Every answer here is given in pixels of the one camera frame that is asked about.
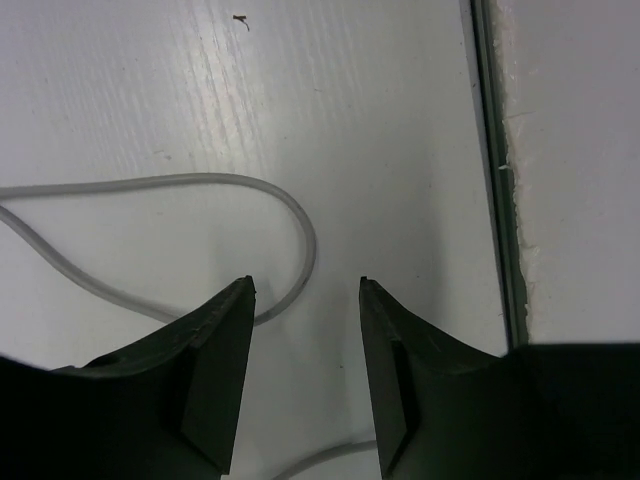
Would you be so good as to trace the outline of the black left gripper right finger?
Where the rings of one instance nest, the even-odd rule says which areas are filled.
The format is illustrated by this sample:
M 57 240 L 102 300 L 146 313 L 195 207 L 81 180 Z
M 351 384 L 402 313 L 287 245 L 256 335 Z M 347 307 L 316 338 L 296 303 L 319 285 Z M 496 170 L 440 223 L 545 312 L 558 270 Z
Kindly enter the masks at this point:
M 635 479 L 639 347 L 519 347 L 497 357 L 407 310 L 378 282 L 359 311 L 386 479 Z

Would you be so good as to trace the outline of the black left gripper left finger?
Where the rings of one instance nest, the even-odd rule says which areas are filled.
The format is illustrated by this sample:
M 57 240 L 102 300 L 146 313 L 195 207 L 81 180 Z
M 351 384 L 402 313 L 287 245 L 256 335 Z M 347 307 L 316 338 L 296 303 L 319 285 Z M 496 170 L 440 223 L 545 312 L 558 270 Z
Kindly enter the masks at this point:
M 254 328 L 242 277 L 85 366 L 1 361 L 5 479 L 218 479 L 231 468 Z

